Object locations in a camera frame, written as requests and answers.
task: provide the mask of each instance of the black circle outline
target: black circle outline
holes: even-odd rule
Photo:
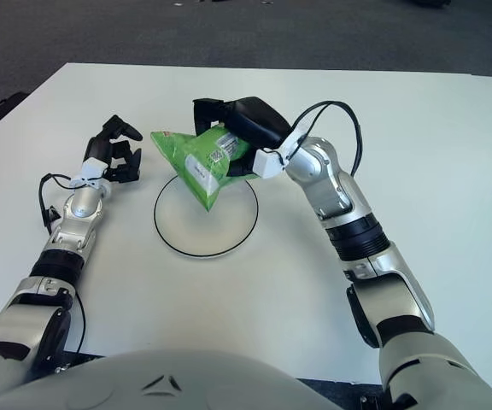
[[[168,182],[165,183],[165,185],[162,187],[161,191],[159,192],[159,195],[157,196],[157,199],[155,200],[155,207],[153,208],[153,221],[155,222],[155,229],[156,229],[157,233],[159,234],[159,237],[161,237],[162,242],[164,242],[170,249],[175,250],[179,254],[182,254],[182,255],[185,255],[185,256],[191,256],[193,258],[199,258],[199,259],[213,258],[215,256],[221,256],[221,255],[224,255],[224,254],[226,254],[228,252],[231,252],[232,250],[234,250],[234,249],[238,248],[240,245],[242,245],[246,241],[246,239],[249,238],[249,236],[254,231],[255,226],[257,225],[257,219],[258,219],[259,214],[260,214],[260,203],[259,203],[259,201],[257,199],[257,195],[255,194],[255,191],[254,191],[254,188],[252,187],[252,185],[250,185],[250,183],[247,180],[244,180],[244,182],[246,183],[246,185],[252,190],[252,193],[254,194],[254,199],[255,199],[255,220],[254,220],[254,224],[252,225],[252,227],[250,228],[250,230],[248,231],[248,233],[246,234],[246,236],[244,238],[242,238],[238,243],[235,243],[234,245],[232,245],[230,248],[225,249],[225,250],[222,250],[220,252],[216,252],[215,254],[205,254],[205,255],[190,254],[189,252],[185,252],[185,251],[183,251],[181,249],[176,248],[175,246],[172,246],[162,236],[162,234],[161,234],[161,230],[159,229],[159,225],[157,224],[156,210],[157,210],[157,204],[159,203],[159,199],[161,198],[162,192],[164,192],[164,190],[170,185],[170,183],[172,181],[174,181],[177,177],[178,177],[178,175],[176,175],[175,177],[171,178]]]

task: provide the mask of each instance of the white circle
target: white circle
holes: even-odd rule
[[[252,232],[258,203],[246,181],[221,189],[208,212],[181,178],[172,179],[155,203],[155,227],[170,247],[196,257],[219,256],[235,249]]]

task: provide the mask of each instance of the black cable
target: black cable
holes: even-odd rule
[[[159,195],[157,196],[157,199],[155,200],[155,208],[153,209],[153,220],[155,221],[155,229],[156,229],[157,233],[159,234],[159,236],[161,237],[162,242],[164,242],[166,245],[168,245],[171,249],[175,250],[179,254],[182,254],[182,255],[185,255],[185,256],[192,256],[194,258],[204,259],[204,258],[212,258],[212,257],[215,257],[215,256],[220,256],[220,255],[226,254],[227,252],[231,252],[233,249],[236,249],[240,245],[242,245],[244,243],[244,241],[246,241],[246,239],[249,238],[249,236],[254,231],[255,225],[257,225],[257,218],[258,218],[258,216],[260,214],[260,204],[259,204],[259,202],[257,200],[257,195],[255,194],[254,188],[252,187],[252,185],[249,184],[248,181],[244,180],[244,182],[248,185],[248,187],[252,190],[252,193],[254,194],[254,199],[255,199],[255,219],[254,219],[254,223],[252,224],[252,227],[250,228],[250,230],[248,231],[248,233],[238,243],[235,243],[230,248],[227,248],[227,249],[222,250],[220,252],[216,252],[214,254],[191,254],[189,252],[185,252],[185,251],[183,251],[181,249],[178,249],[175,246],[171,245],[162,236],[161,230],[159,229],[159,225],[157,224],[156,210],[157,210],[157,205],[159,203],[159,199],[161,198],[162,192],[164,192],[164,190],[170,185],[170,183],[172,183],[172,181],[174,181],[177,177],[178,177],[178,175],[176,175],[175,177],[171,178],[168,182],[165,183],[165,185],[161,189],[161,192],[159,192]]]
[[[316,117],[314,117],[314,120],[311,123],[310,127],[308,128],[307,133],[302,138],[300,138],[300,140],[297,142],[297,148],[290,155],[290,158],[289,159],[291,159],[297,153],[297,151],[301,148],[303,142],[308,137],[308,134],[313,130],[314,125],[316,124],[316,121],[318,120],[318,118],[322,115],[322,113],[328,107],[330,107],[332,105],[333,106],[336,106],[336,107],[339,107],[342,110],[344,110],[348,114],[348,116],[350,117],[350,119],[352,120],[352,122],[354,124],[354,131],[356,133],[356,154],[354,156],[354,163],[353,163],[353,166],[352,166],[352,170],[350,171],[350,175],[352,177],[354,177],[354,175],[356,174],[356,171],[358,171],[358,167],[360,166],[360,162],[362,160],[362,154],[363,154],[363,151],[364,151],[364,144],[362,142],[362,132],[361,132],[361,129],[360,129],[360,122],[358,121],[358,118],[356,117],[356,114],[354,113],[353,109],[347,103],[345,103],[345,102],[341,102],[341,101],[322,101],[322,102],[317,102],[316,104],[310,106],[305,111],[303,111],[297,117],[297,119],[294,121],[293,126],[291,127],[291,131],[292,132],[297,128],[297,126],[299,125],[299,123],[301,122],[301,120],[303,118],[305,118],[305,116],[307,116],[313,110],[315,110],[315,109],[317,109],[319,107],[323,107],[316,114]]]
[[[77,350],[75,351],[75,358],[77,360],[77,356],[78,356],[79,352],[81,351],[81,348],[83,347],[83,341],[85,340],[86,315],[85,315],[85,307],[83,306],[83,301],[81,301],[81,298],[79,296],[79,292],[77,290],[75,291],[75,297],[77,297],[77,302],[79,302],[79,307],[81,308],[81,316],[83,318],[83,331],[81,333],[81,339],[79,340],[79,346],[77,347]]]
[[[52,235],[52,227],[50,226],[50,224],[52,223],[52,220],[50,218],[50,215],[51,215],[51,213],[57,214],[57,212],[53,207],[50,207],[47,209],[44,205],[43,187],[44,187],[45,183],[48,180],[53,179],[56,182],[56,184],[64,190],[80,190],[81,188],[85,188],[87,186],[87,184],[82,184],[80,186],[75,186],[75,187],[65,186],[65,185],[62,185],[62,183],[57,178],[62,178],[62,179],[65,179],[67,181],[71,181],[71,178],[69,178],[67,175],[64,175],[62,173],[47,173],[39,181],[39,190],[38,190],[39,207],[41,207],[41,217],[43,218],[43,225],[45,228],[47,228],[49,235]],[[89,178],[88,180],[94,181],[94,180],[101,179],[101,178],[103,178],[103,177]]]

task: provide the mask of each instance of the white cable connector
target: white cable connector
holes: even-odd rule
[[[307,128],[297,125],[293,132],[276,149],[258,149],[255,152],[252,171],[263,179],[272,178],[283,172],[290,163],[290,156],[298,141],[307,133]]]
[[[111,183],[102,178],[106,169],[108,169],[108,164],[91,157],[83,162],[81,174],[75,175],[71,181],[69,181],[69,186],[70,188],[78,188],[80,186],[89,185],[97,190],[102,188],[103,196],[109,197],[111,195]]]

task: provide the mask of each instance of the white label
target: white label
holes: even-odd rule
[[[191,154],[185,158],[185,169],[209,196],[220,187],[217,179]]]
[[[222,135],[215,143],[225,152],[227,158],[229,159],[231,159],[235,152],[237,152],[238,138],[232,135],[230,132]]]

